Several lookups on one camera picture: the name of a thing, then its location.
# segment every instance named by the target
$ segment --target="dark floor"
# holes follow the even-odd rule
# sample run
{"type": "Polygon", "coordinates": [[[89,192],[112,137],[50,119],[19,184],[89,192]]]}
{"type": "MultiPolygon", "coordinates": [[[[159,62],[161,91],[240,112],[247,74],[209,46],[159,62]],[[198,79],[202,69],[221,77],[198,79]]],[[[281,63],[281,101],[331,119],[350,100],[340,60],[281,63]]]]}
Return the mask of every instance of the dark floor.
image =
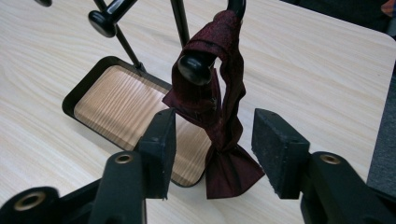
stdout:
{"type": "Polygon", "coordinates": [[[396,197],[396,75],[393,72],[388,99],[375,144],[367,185],[396,197]]]}

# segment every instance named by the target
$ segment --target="tabletop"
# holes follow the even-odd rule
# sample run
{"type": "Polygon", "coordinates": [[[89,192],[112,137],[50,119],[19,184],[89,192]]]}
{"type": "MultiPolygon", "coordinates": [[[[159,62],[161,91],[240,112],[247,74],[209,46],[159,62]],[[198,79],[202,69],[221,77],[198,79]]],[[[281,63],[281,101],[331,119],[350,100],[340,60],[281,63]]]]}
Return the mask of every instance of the tabletop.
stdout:
{"type": "MultiPolygon", "coordinates": [[[[185,1],[195,34],[226,1],[185,1]]],[[[93,1],[0,1],[0,204],[29,188],[61,196],[101,177],[120,149],[70,119],[62,101],[102,58],[128,61],[116,38],[99,35],[93,1]]],[[[138,1],[119,22],[149,73],[168,83],[181,51],[171,4],[138,1]]],[[[240,35],[247,95],[239,144],[251,152],[255,108],[287,120],[310,151],[346,158],[366,180],[396,58],[378,32],[276,0],[247,1],[240,35]]],[[[303,223],[299,201],[281,201],[263,177],[243,195],[207,200],[205,181],[170,185],[148,200],[148,223],[303,223]]]]}

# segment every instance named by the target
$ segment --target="brass grommet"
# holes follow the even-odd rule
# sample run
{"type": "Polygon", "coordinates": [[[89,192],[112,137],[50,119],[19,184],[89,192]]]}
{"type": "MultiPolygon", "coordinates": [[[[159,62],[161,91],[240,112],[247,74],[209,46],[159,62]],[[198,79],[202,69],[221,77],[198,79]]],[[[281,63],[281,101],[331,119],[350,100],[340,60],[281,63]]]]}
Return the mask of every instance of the brass grommet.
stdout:
{"type": "Polygon", "coordinates": [[[19,199],[15,204],[14,204],[14,209],[22,212],[29,210],[31,208],[34,208],[44,202],[46,199],[46,193],[43,191],[36,191],[29,193],[19,199]]]}
{"type": "Polygon", "coordinates": [[[334,157],[334,156],[332,156],[332,155],[329,155],[329,154],[320,155],[320,158],[321,158],[323,161],[325,161],[325,162],[327,162],[327,163],[329,163],[329,164],[333,164],[333,165],[336,165],[336,164],[340,164],[340,163],[341,163],[341,161],[340,161],[338,158],[336,158],[336,157],[334,157]]]}
{"type": "Polygon", "coordinates": [[[132,161],[133,159],[134,158],[131,155],[123,154],[123,155],[119,155],[116,158],[116,163],[124,164],[124,163],[128,163],[128,162],[132,161]]]}

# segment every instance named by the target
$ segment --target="wooden tray insert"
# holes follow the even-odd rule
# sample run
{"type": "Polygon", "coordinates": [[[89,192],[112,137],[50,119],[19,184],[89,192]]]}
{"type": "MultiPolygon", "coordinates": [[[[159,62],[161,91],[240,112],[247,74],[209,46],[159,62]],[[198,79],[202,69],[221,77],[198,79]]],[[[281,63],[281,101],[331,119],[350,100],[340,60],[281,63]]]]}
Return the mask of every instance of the wooden tray insert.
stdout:
{"type": "MultiPolygon", "coordinates": [[[[74,108],[77,120],[125,150],[133,150],[154,115],[167,106],[167,89],[112,65],[94,82],[74,108]]],[[[205,169],[210,140],[203,129],[177,116],[177,154],[172,180],[195,185],[205,169]]]]}

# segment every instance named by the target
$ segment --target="black foam block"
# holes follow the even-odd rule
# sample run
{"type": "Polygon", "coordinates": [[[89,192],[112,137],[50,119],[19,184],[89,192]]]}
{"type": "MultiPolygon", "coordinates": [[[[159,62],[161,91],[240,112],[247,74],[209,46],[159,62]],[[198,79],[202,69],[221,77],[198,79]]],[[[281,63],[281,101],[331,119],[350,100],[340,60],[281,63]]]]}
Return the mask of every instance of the black foam block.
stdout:
{"type": "Polygon", "coordinates": [[[309,142],[278,114],[256,109],[252,150],[281,199],[298,199],[309,142]]]}
{"type": "Polygon", "coordinates": [[[176,156],[176,113],[158,112],[135,148],[142,157],[147,179],[146,198],[166,198],[176,156]]]}

